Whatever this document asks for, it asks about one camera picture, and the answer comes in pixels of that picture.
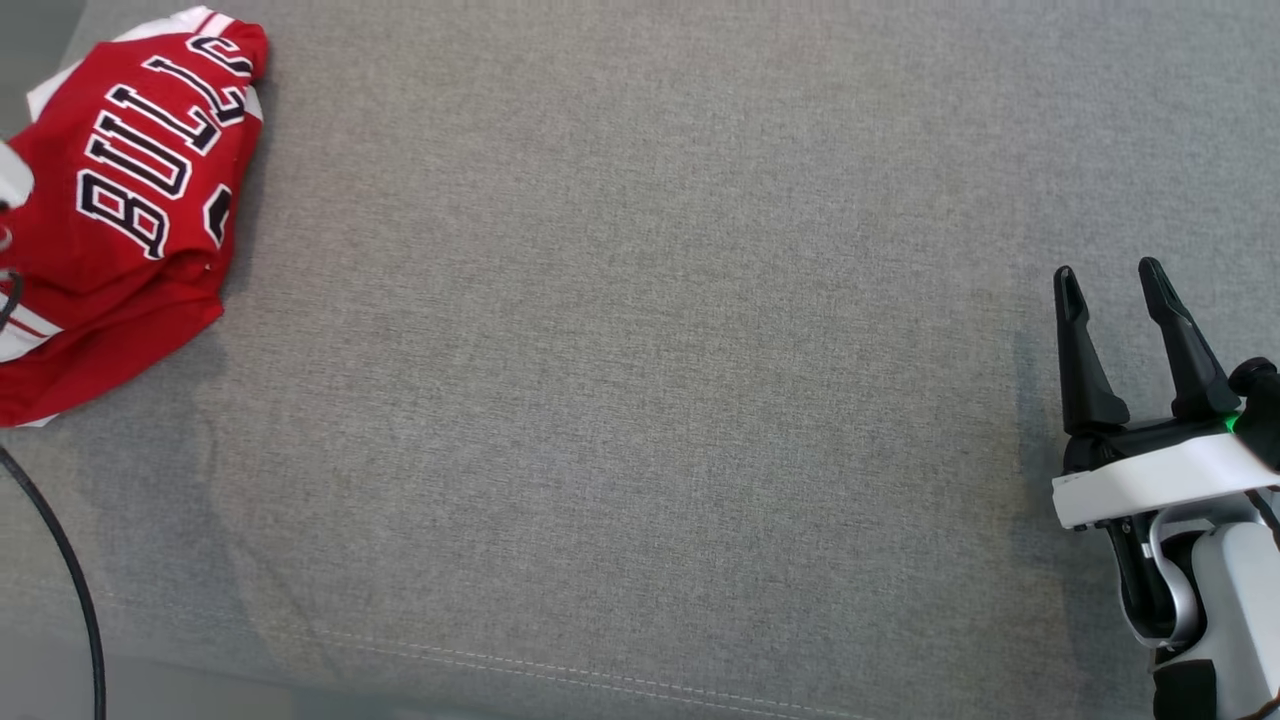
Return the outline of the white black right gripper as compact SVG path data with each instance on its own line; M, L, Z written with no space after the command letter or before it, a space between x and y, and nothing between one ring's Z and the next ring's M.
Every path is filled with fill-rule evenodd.
M1089 307L1069 265L1053 274L1062 425L1062 473L1052 480L1060 527L1198 503L1277 484L1277 468L1234 430L1240 398L1162 264L1142 258L1138 275L1160 328L1175 397L1172 416L1126 425L1088 323Z

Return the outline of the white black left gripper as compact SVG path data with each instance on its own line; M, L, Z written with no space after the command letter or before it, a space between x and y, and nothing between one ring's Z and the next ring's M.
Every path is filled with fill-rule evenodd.
M0 142L0 204L4 211L24 205L35 188L29 165L8 142Z

